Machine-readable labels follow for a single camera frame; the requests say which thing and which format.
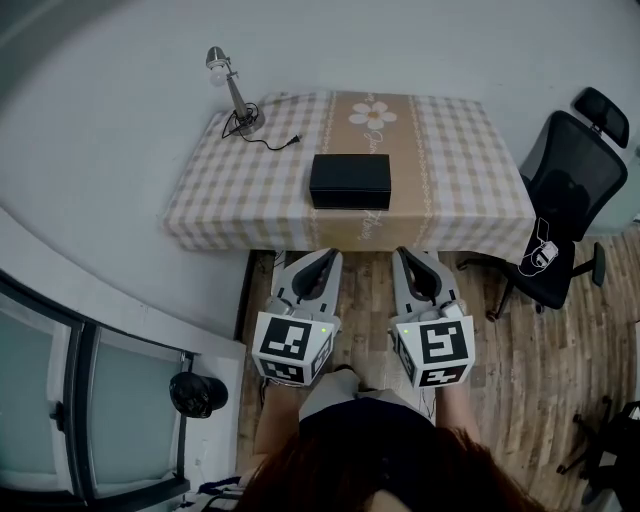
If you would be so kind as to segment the metal desk lamp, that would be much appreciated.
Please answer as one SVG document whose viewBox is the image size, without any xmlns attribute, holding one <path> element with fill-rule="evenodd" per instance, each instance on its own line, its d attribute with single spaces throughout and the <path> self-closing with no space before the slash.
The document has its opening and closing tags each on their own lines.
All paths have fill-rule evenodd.
<svg viewBox="0 0 640 512">
<path fill-rule="evenodd" d="M 235 136 L 247 136 L 259 130 L 265 123 L 264 114 L 255 103 L 246 102 L 242 97 L 235 82 L 238 73 L 232 69 L 231 59 L 219 46 L 212 46 L 207 52 L 205 65 L 210 82 L 215 87 L 226 85 L 231 95 L 233 111 L 230 120 L 234 127 L 226 131 Z"/>
</svg>

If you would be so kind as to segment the dark window frame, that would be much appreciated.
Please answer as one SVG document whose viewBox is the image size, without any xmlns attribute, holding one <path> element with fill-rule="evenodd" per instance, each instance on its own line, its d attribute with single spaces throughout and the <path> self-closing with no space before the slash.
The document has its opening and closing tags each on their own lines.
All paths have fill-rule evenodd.
<svg viewBox="0 0 640 512">
<path fill-rule="evenodd" d="M 174 449 L 177 462 L 168 478 L 130 491 L 120 491 L 113 496 L 97 495 L 89 412 L 100 324 L 28 290 L 2 270 L 0 293 L 71 328 L 70 348 L 65 357 L 62 404 L 54 407 L 52 419 L 54 430 L 63 435 L 65 447 L 71 451 L 72 489 L 23 491 L 0 484 L 0 499 L 7 508 L 16 512 L 138 512 L 189 492 L 191 483 L 185 475 L 187 418 L 178 415 L 177 447 Z"/>
</svg>

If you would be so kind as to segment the blue striped white fabric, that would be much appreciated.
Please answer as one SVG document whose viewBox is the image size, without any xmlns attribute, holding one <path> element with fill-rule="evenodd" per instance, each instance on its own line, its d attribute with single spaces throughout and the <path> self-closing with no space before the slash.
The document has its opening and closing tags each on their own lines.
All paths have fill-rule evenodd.
<svg viewBox="0 0 640 512">
<path fill-rule="evenodd" d="M 228 512 L 233 511 L 245 490 L 240 476 L 217 482 L 206 482 L 196 492 L 183 495 L 174 512 Z"/>
</svg>

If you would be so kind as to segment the person's dark top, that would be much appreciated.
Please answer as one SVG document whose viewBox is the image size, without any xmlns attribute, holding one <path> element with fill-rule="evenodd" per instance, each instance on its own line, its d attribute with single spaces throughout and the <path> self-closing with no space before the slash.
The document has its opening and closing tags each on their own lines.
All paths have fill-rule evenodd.
<svg viewBox="0 0 640 512">
<path fill-rule="evenodd" d="M 377 441 L 416 439 L 430 434 L 433 424 L 411 406 L 361 397 L 329 406 L 300 421 L 304 437 L 356 437 Z"/>
</svg>

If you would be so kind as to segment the person's left forearm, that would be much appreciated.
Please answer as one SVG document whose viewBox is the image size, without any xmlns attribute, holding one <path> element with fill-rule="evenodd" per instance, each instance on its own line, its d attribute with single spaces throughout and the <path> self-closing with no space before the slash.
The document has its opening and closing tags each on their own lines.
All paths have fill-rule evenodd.
<svg viewBox="0 0 640 512">
<path fill-rule="evenodd" d="M 253 458 L 264 458 L 281 451 L 299 430 L 299 411 L 306 397 L 300 388 L 268 381 L 254 438 Z"/>
</svg>

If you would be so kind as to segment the person's right forearm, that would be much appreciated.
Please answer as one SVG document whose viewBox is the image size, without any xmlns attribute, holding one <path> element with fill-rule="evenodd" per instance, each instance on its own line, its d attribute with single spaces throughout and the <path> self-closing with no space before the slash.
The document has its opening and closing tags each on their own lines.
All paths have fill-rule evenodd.
<svg viewBox="0 0 640 512">
<path fill-rule="evenodd" d="M 465 431 L 472 441 L 481 442 L 471 405 L 470 387 L 466 382 L 437 388 L 435 401 L 437 427 Z"/>
</svg>

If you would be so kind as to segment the black table leg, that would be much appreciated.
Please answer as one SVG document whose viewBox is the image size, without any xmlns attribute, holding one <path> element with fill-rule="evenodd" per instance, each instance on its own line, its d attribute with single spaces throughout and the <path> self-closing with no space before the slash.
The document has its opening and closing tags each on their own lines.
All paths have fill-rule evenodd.
<svg viewBox="0 0 640 512">
<path fill-rule="evenodd" d="M 251 291 L 251 283 L 253 279 L 256 258 L 257 258 L 257 251 L 251 250 L 249 252 L 249 256 L 247 259 L 247 265 L 246 265 L 245 274 L 243 278 L 239 304 L 238 304 L 238 312 L 237 312 L 235 329 L 234 329 L 234 340 L 238 342 L 242 342 L 242 336 L 244 332 L 246 312 L 247 312 L 247 307 L 249 302 L 249 295 Z"/>
</svg>

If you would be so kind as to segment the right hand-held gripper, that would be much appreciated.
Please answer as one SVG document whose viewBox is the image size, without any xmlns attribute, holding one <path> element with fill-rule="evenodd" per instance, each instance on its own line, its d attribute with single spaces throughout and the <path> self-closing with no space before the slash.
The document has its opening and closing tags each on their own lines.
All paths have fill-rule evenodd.
<svg viewBox="0 0 640 512">
<path fill-rule="evenodd" d="M 431 253 L 399 247 L 392 254 L 396 316 L 393 348 L 414 388 L 465 381 L 475 363 L 473 317 L 466 315 L 451 270 Z M 416 313 L 420 306 L 439 306 Z"/>
</svg>

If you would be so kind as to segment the checked daisy tablecloth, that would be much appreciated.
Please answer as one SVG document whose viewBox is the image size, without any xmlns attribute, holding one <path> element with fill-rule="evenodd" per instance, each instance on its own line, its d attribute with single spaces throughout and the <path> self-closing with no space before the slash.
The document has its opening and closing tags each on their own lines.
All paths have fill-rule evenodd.
<svg viewBox="0 0 640 512">
<path fill-rule="evenodd" d="M 276 92 L 250 140 L 214 115 L 164 213 L 187 250 L 473 251 L 519 262 L 536 215 L 483 106 L 372 92 Z M 318 210 L 316 154 L 385 154 L 387 211 Z"/>
</svg>

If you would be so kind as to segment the black cap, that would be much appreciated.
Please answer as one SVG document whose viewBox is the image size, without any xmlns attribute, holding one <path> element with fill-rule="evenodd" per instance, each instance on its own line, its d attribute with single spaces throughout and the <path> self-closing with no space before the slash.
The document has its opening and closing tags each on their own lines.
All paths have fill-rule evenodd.
<svg viewBox="0 0 640 512">
<path fill-rule="evenodd" d="M 229 398 L 226 385 L 218 378 L 180 372 L 171 378 L 169 394 L 174 408 L 189 418 L 206 419 L 222 409 Z"/>
</svg>

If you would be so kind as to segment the black chair base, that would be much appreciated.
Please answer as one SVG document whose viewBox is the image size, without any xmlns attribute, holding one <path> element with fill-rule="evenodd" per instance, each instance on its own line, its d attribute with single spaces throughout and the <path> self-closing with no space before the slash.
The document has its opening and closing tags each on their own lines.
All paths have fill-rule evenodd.
<svg viewBox="0 0 640 512">
<path fill-rule="evenodd" d="M 559 465 L 556 472 L 565 475 L 579 466 L 580 478 L 593 489 L 611 489 L 619 502 L 640 490 L 640 400 L 628 402 L 612 413 L 612 399 L 602 398 L 606 406 L 597 430 L 591 428 L 579 413 L 572 422 L 587 438 L 585 451 L 568 465 Z"/>
</svg>

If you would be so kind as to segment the black mesh office chair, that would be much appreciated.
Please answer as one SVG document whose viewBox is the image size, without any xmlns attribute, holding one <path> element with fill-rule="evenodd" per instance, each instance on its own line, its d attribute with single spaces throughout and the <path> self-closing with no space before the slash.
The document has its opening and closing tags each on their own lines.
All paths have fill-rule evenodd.
<svg viewBox="0 0 640 512">
<path fill-rule="evenodd" d="M 550 239 L 559 249 L 550 266 L 534 277 L 518 272 L 517 264 L 496 257 L 467 258 L 460 270 L 470 265 L 495 268 L 507 283 L 496 310 L 489 310 L 489 321 L 498 320 L 514 290 L 531 298 L 537 312 L 563 307 L 573 278 L 588 274 L 602 286 L 606 256 L 600 243 L 593 247 L 590 260 L 576 265 L 575 249 L 597 214 L 623 187 L 628 171 L 616 153 L 629 142 L 630 124 L 622 110 L 593 87 L 585 88 L 573 103 L 575 112 L 558 110 L 549 118 L 544 152 L 537 171 L 524 181 L 534 207 L 536 220 L 550 225 Z"/>
</svg>

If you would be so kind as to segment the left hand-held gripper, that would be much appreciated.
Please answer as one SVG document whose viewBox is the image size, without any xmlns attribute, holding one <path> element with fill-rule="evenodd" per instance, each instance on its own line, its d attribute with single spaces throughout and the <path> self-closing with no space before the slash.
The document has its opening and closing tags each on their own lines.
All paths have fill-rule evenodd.
<svg viewBox="0 0 640 512">
<path fill-rule="evenodd" d="M 334 348 L 341 328 L 335 314 L 343 255 L 321 249 L 285 267 L 275 294 L 258 313 L 251 354 L 261 377 L 286 386 L 310 386 Z M 317 302 L 320 312 L 289 302 Z"/>
</svg>

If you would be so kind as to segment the black tissue box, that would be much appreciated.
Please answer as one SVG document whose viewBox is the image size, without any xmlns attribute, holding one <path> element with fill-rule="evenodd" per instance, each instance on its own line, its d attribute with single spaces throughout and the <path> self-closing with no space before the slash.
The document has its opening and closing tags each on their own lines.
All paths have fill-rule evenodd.
<svg viewBox="0 0 640 512">
<path fill-rule="evenodd" d="M 316 154 L 309 192 L 315 209 L 387 211 L 390 159 L 385 154 Z"/>
</svg>

